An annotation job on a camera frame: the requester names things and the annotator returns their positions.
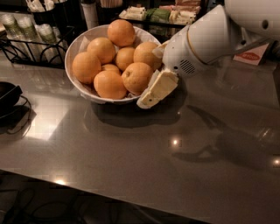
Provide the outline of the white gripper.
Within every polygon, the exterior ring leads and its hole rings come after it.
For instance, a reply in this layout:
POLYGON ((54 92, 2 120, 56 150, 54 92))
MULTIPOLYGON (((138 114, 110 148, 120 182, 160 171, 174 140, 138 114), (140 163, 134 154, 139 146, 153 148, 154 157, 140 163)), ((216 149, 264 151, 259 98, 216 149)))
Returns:
POLYGON ((151 76, 148 87, 136 102, 139 108, 150 109, 168 96, 178 86, 178 75, 192 77, 207 67, 191 49, 188 31, 189 25, 152 50, 155 57, 163 58, 166 69, 156 70, 151 76))

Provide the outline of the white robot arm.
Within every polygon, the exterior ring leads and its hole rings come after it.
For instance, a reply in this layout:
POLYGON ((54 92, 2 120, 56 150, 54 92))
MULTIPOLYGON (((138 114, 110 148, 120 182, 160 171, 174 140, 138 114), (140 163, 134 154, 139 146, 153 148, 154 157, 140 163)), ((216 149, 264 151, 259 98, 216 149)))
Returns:
POLYGON ((177 87, 180 77, 192 77, 223 56, 269 39, 280 39, 280 0, 224 0, 153 51, 164 67, 152 75, 136 104, 149 109, 177 87))

